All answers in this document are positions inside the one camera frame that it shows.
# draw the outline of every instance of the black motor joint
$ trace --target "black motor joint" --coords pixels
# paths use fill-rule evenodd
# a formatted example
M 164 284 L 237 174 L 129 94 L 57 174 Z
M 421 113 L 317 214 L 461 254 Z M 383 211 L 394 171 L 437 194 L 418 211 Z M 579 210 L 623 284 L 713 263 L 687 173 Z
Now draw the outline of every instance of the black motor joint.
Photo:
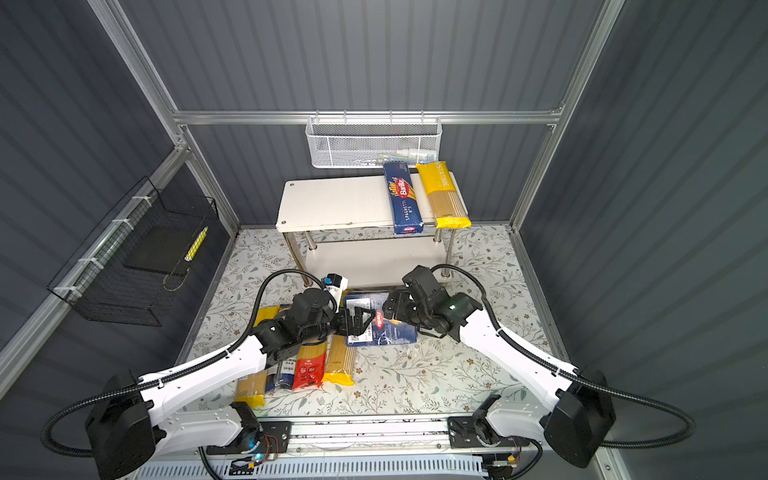
M 320 344 L 335 333 L 363 334 L 376 312 L 356 307 L 354 314 L 343 308 L 336 313 L 329 306 L 332 298 L 327 290 L 304 290 L 293 297 L 288 310 L 279 312 L 273 319 L 262 320 L 253 328 L 262 345 L 261 352 L 267 355 L 267 367 L 296 356 L 302 345 Z M 369 314 L 367 320 L 362 319 L 364 313 Z

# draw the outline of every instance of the lower shelf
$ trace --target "lower shelf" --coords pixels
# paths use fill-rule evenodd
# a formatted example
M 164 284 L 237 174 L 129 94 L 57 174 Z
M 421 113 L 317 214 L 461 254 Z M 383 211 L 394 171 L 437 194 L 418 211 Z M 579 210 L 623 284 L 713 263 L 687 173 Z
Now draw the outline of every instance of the lower shelf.
M 445 262 L 445 247 L 432 237 L 385 238 L 318 243 L 306 253 L 307 270 L 322 278 L 338 273 L 349 279 L 349 288 L 402 285 L 402 278 L 416 265 L 432 267 Z M 439 282 L 446 283 L 440 271 Z

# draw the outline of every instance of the barilla spaghetti box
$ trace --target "barilla spaghetti box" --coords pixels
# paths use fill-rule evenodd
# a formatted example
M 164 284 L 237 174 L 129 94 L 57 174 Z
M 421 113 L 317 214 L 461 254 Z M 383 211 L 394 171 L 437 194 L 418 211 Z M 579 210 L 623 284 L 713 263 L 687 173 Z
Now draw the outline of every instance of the barilla spaghetti box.
M 384 178 L 389 188 L 395 233 L 421 233 L 424 230 L 422 215 L 413 193 L 408 164 L 403 161 L 384 163 Z
M 368 325 L 368 329 L 360 336 L 346 337 L 347 346 L 384 346 L 405 345 L 416 343 L 416 327 L 403 323 L 397 319 L 384 318 L 382 308 L 389 292 L 350 292 L 344 296 L 344 307 L 351 313 L 355 307 L 376 311 L 376 316 Z M 368 313 L 364 313 L 363 320 L 368 319 Z

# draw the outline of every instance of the table top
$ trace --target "table top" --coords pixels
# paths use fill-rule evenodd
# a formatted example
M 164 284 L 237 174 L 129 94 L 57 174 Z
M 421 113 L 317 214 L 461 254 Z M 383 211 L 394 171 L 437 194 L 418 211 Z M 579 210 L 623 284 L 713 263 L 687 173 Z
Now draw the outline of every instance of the table top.
M 458 183 L 450 174 L 466 209 Z M 434 225 L 435 214 L 421 176 L 411 174 L 411 183 L 424 224 Z M 384 175 L 376 175 L 286 182 L 275 227 L 279 232 L 302 232 L 393 225 Z

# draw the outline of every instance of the floor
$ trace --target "floor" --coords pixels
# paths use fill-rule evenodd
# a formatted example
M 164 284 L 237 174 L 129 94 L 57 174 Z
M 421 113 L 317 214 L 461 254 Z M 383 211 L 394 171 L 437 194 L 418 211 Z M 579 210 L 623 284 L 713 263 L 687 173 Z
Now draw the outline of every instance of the floor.
M 434 229 L 425 230 L 433 234 Z M 393 237 L 390 229 L 362 228 L 315 232 L 317 242 Z M 301 248 L 306 252 L 306 244 Z M 499 321 L 549 351 L 525 285 L 508 227 L 481 225 L 457 230 L 452 263 L 470 270 L 483 283 Z M 190 352 L 196 358 L 240 335 L 253 299 L 274 270 L 294 267 L 283 236 L 276 230 L 242 230 Z M 450 293 L 476 296 L 468 281 L 446 284 Z M 262 306 L 288 303 L 302 291 L 300 277 L 286 275 L 267 287 Z M 359 347 L 354 386 L 324 383 L 320 388 L 278 390 L 267 395 L 259 416 L 369 415 L 474 411 L 488 395 L 519 402 L 535 401 L 525 388 L 487 357 L 449 338 L 420 336 L 406 346 Z M 234 382 L 200 398 L 185 409 L 218 409 L 233 399 Z

